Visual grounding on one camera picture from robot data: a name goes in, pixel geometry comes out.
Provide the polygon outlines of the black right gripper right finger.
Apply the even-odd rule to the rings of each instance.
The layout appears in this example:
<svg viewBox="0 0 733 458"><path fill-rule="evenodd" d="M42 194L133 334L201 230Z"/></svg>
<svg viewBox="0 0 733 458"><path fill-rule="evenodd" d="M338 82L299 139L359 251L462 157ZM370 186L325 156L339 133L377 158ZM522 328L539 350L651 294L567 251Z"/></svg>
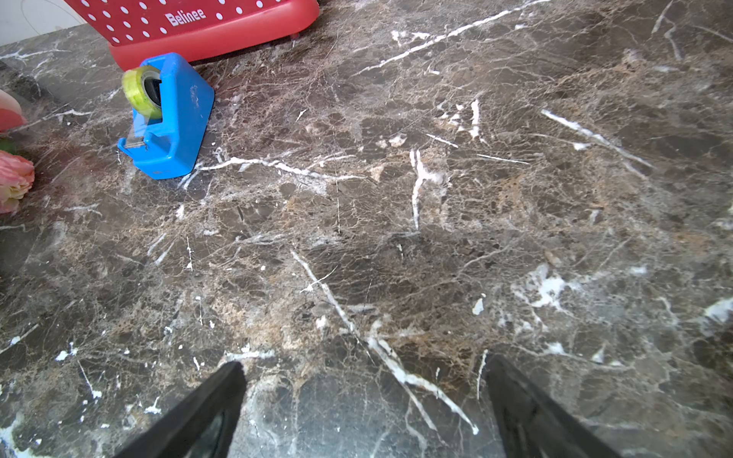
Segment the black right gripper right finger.
<svg viewBox="0 0 733 458"><path fill-rule="evenodd" d="M488 360L485 380L508 457L620 458L503 356Z"/></svg>

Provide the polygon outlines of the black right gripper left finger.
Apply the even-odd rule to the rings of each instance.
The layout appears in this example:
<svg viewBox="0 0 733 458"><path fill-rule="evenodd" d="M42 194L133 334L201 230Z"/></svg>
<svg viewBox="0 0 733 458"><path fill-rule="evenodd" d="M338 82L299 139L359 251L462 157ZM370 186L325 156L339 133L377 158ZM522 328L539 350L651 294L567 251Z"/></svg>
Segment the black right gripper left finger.
<svg viewBox="0 0 733 458"><path fill-rule="evenodd" d="M240 419L246 387L242 364L223 364L116 455L131 458L226 457Z"/></svg>

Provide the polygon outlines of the yellow-green tape roll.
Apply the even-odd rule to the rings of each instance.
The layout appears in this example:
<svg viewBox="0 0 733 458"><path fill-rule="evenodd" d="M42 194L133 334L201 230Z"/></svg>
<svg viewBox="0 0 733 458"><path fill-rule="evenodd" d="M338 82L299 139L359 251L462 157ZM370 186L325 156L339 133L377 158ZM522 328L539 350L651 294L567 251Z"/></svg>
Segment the yellow-green tape roll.
<svg viewBox="0 0 733 458"><path fill-rule="evenodd" d="M147 119L162 119L160 70L142 66L126 71L121 79L122 91L131 107Z"/></svg>

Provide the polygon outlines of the blue tape dispenser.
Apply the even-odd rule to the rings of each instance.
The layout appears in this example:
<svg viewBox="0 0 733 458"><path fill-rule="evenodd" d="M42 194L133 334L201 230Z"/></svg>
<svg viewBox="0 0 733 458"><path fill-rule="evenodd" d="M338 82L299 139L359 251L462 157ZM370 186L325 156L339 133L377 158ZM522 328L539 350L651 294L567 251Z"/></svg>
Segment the blue tape dispenser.
<svg viewBox="0 0 733 458"><path fill-rule="evenodd" d="M147 119L132 107L132 125L118 149L151 179L188 175L200 147L215 101L214 89L177 53L143 61L160 70L162 119Z"/></svg>

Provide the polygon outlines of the red polka dot toaster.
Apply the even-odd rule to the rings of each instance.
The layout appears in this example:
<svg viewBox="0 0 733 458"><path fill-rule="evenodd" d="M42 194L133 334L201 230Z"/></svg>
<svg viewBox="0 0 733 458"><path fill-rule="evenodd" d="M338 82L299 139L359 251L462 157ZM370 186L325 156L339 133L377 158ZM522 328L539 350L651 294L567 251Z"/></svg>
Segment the red polka dot toaster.
<svg viewBox="0 0 733 458"><path fill-rule="evenodd" d="M74 0L67 3L127 71L177 53L199 61L303 32L319 17L316 0Z"/></svg>

